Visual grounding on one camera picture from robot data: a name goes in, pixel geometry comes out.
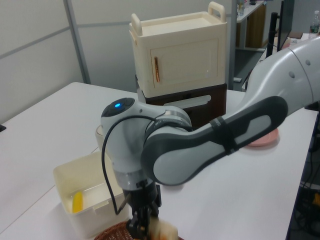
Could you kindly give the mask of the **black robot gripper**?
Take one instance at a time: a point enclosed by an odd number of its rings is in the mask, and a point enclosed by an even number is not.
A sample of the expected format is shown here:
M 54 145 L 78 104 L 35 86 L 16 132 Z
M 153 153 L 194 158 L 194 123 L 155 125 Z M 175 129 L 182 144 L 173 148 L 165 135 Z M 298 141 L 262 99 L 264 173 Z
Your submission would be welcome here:
M 126 222 L 127 231 L 132 238 L 143 235 L 143 240 L 150 240 L 151 217 L 159 216 L 162 205 L 160 185 L 151 183 L 138 190 L 124 190 L 124 196 L 132 211 L 132 219 Z

